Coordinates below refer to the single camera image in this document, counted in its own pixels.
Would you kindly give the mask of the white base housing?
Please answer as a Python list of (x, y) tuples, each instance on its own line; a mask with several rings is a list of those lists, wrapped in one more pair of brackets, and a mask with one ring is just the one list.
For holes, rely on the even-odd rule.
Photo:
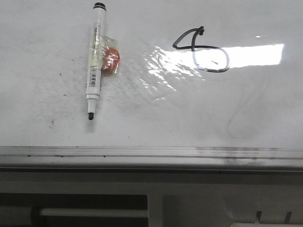
[[(148, 218), (41, 216), (43, 208), (148, 210)], [(299, 173), (1, 172), (3, 227), (300, 227)]]

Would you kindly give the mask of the white whiteboard marker black tip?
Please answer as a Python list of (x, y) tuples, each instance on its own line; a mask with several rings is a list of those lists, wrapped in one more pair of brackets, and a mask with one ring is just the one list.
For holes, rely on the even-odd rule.
[(89, 59), (86, 85), (86, 99), (88, 102), (88, 119), (92, 121), (96, 112), (100, 96), (102, 77), (103, 37), (105, 35), (107, 9), (104, 3), (97, 2), (92, 10), (92, 26), (89, 42)]

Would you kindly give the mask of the white horizontal bar below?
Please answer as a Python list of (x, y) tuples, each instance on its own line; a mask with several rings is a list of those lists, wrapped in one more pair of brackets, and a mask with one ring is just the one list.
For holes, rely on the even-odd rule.
[(41, 216), (54, 217), (96, 217), (96, 218), (148, 218), (148, 210), (119, 210), (119, 209), (64, 209), (43, 208)]

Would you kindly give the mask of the aluminium whiteboard frame rail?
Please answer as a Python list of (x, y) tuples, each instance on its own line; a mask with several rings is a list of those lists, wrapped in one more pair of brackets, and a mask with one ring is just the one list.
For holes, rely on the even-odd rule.
[(2, 146), (1, 168), (300, 172), (300, 148)]

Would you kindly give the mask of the orange disc taped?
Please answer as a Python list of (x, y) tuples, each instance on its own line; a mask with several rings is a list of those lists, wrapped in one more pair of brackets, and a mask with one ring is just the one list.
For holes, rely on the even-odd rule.
[(118, 41), (104, 36), (101, 50), (102, 74), (107, 77), (117, 74), (121, 61)]

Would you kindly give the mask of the white glossy whiteboard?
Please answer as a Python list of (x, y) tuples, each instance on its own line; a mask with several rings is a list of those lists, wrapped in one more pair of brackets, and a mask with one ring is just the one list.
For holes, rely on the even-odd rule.
[(1, 145), (302, 148), (302, 1), (106, 0), (121, 61), (89, 121), (93, 5), (1, 1)]

